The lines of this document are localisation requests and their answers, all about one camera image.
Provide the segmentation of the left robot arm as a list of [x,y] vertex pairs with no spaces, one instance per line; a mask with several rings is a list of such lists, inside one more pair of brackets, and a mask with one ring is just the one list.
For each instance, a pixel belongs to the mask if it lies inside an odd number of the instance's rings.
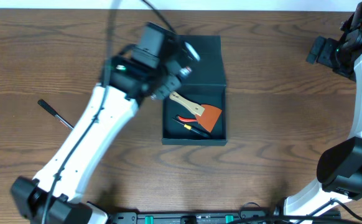
[[33,178],[18,177],[11,195],[31,223],[108,223],[82,198],[100,160],[147,97],[162,100],[181,87],[199,54],[172,29],[147,23],[141,40],[108,52],[101,80],[57,153]]

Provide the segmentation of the orange scraper wooden handle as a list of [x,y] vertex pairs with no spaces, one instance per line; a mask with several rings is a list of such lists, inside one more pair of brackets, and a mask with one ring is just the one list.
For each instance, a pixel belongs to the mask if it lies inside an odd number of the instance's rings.
[[212,105],[199,105],[173,91],[169,98],[186,108],[197,119],[197,123],[209,133],[212,132],[222,110]]

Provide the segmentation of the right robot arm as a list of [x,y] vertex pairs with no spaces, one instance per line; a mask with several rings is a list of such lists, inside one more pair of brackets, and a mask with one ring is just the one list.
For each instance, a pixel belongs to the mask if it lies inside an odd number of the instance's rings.
[[362,198],[362,2],[340,29],[339,40],[317,37],[307,61],[356,83],[353,124],[346,141],[321,155],[316,178],[276,207],[274,213],[291,216],[292,223],[312,223],[334,206]]

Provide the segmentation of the black yellow screwdriver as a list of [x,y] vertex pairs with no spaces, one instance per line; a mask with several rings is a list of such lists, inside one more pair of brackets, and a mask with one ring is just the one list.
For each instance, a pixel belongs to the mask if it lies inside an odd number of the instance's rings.
[[197,134],[197,135],[199,135],[199,136],[201,136],[201,137],[203,137],[205,139],[210,139],[211,138],[211,136],[209,134],[207,134],[206,132],[204,132],[204,131],[202,131],[202,130],[194,127],[194,126],[183,123],[183,122],[181,122],[181,121],[179,121],[179,120],[177,120],[175,118],[173,118],[173,120],[175,122],[177,122],[178,124],[182,125],[185,129],[189,130],[191,133],[195,133],[195,134]]

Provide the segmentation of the red handled pliers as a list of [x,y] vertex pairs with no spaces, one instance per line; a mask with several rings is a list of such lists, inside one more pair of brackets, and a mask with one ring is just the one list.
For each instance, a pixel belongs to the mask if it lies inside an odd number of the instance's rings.
[[197,119],[196,118],[184,118],[184,117],[181,117],[179,115],[176,116],[176,118],[183,122],[183,123],[193,123],[193,122],[197,122]]

